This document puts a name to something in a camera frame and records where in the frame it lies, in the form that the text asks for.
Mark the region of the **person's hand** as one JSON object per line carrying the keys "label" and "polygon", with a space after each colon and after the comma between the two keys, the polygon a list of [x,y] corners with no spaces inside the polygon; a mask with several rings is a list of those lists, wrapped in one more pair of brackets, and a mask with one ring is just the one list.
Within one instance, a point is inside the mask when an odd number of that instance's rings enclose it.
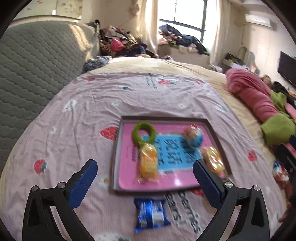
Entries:
{"label": "person's hand", "polygon": [[279,223],[283,223],[287,219],[291,208],[292,208],[292,205],[290,202],[288,202],[286,211],[284,212],[283,216],[278,220]]}

